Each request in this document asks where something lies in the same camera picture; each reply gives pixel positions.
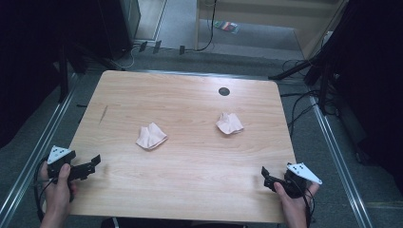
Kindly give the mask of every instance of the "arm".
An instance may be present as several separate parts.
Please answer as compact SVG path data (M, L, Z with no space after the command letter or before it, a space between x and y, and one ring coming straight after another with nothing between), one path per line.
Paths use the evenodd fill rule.
M306 205L303 198L291 199L285 192L282 185L278 182L275 182L275 188L279 199L281 200L282 211L288 227L306 228ZM312 193L312 196L315 195L318 189L319 185L314 182L309 187L309 191Z
M48 164L44 162L44 165L41 169L41 177L43 180L48 179L47 168ZM41 228L61 228L64 226L65 220L70 212L70 193L67 186L67 178L69 174L70 165L64 164L60 170L57 184L51 183L45 190L47 211L45 212L44 219L42 220Z

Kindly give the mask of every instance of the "folded cloth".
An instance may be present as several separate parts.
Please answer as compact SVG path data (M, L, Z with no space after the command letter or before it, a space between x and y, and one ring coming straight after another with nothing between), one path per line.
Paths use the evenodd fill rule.
M216 125L224 134L227 135L240 133L243 130L240 119L238 119L235 113L228 114L226 112L222 112L221 117Z
M136 143L144 149L151 150L167 139L165 133L156 124L151 123L148 127L142 126L140 137Z

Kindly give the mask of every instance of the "gray floor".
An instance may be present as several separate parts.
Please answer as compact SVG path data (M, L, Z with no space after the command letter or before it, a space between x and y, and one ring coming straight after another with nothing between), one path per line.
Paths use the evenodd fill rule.
M248 45L240 45L239 43L226 43L226 45L231 45L233 49L237 49L237 46L248 47L242 50L242 55L234 52L227 52L225 54L214 53L214 49L217 50L220 45L220 40L215 40L217 44L213 51L210 50L204 53L187 52L184 55L179 55L178 45L191 46L193 44L193 31L189 32L187 36L183 36L181 38L183 41L180 41L179 34L184 34L183 31L185 29L182 26L174 28L174 25L167 25L168 18L173 16L169 13L170 8L173 6L170 4L178 4L178 2L179 0L168 1L167 12L164 15L166 21L163 21L159 33L163 44L166 44L167 48L174 49L161 49L157 54L152 53L152 47L148 47L144 52L140 53L135 49L132 52L133 58L130 54L127 54L123 59L118 61L121 65L125 66L134 63L127 70L162 70L180 73L195 72L196 74L215 73L226 74L232 77L239 75L241 78L254 80L267 80L268 75L277 75L283 71L282 64L284 60L298 59L298 51L294 46L295 41L291 41L291 36L287 38L290 39L289 47L287 47L287 44L281 44L266 48L265 50L267 51L270 49L274 50L274 52L270 53L269 57L261 56L260 54L253 56L256 54L256 48L259 48L258 42L254 42L253 48L249 48ZM188 24L189 30L191 30L191 25L193 25L193 21ZM241 25L240 29L247 30L246 25ZM274 38L274 40L276 39L281 41L281 35ZM289 50L295 53L288 55L287 51ZM79 121L85 112L84 108L77 105L88 104L91 94L104 70L102 66L89 62L89 69L86 75L80 76L81 80L77 85L65 117L60 122L49 146L53 144L65 147L69 146ZM300 74L296 74L293 77L278 82L280 93L305 92L307 88L302 82L302 78ZM0 149L0 171L3 174L0 183L0 199L2 204L9 195L10 188L23 170L43 130L46 128L48 120L56 108L58 92L58 88L56 88L40 108L28 119L14 140ZM291 110L296 98L282 98L288 122L291 120ZM297 113L310 104L308 98L303 99L297 106ZM341 122L336 117L328 116L327 118L333 129L340 152L347 163L349 173L359 192L359 196L368 210L373 227L401 227L403 223L403 218L401 217L401 213L403 212L402 196L396 189L393 178L378 166L364 166L357 163L355 152ZM347 188L341 181L334 158L323 136L314 111L308 112L296 122L292 143L297 161L306 163L324 182L317 194L317 209L314 214L316 222L311 227L359 227L353 207L346 193ZM24 189L23 192L25 194L23 194L8 227L39 226L31 186L28 189ZM102 219L104 218L71 216L68 219L67 227L100 227ZM276 227L276 224L254 223L250 224L250 227L268 228Z

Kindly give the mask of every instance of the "tabletop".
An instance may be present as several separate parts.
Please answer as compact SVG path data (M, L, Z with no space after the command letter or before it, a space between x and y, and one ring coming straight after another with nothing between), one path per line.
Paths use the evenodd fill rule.
M243 131L223 134L222 112ZM151 123L168 139L145 150L136 141ZM106 71L70 149L73 164L101 155L72 203L88 216L283 222L260 170L282 179L296 162L276 83L197 75Z

